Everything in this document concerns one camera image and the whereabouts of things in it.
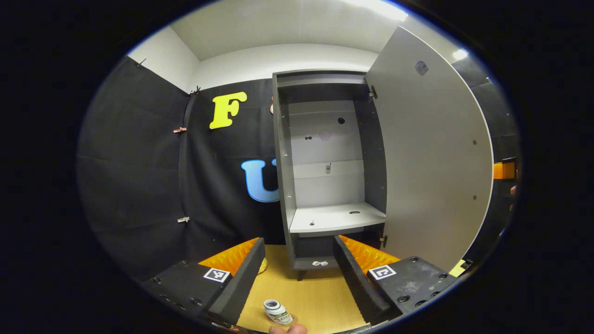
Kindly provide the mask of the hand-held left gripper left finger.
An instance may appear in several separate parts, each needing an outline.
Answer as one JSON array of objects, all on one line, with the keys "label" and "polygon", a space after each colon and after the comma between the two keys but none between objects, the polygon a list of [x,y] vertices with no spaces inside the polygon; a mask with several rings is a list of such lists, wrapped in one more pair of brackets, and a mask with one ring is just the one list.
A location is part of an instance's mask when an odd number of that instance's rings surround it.
[{"label": "hand-held left gripper left finger", "polygon": [[200,262],[182,260],[139,285],[183,317],[235,328],[265,259],[253,238]]}]

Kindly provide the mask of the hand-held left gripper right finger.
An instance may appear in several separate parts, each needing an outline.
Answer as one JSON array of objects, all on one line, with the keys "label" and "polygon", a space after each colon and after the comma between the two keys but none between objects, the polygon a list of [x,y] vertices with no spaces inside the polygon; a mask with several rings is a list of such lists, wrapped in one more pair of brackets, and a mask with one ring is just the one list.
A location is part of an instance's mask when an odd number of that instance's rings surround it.
[{"label": "hand-held left gripper right finger", "polygon": [[334,256],[365,322],[378,325],[419,308],[458,277],[420,257],[396,258],[343,235]]}]

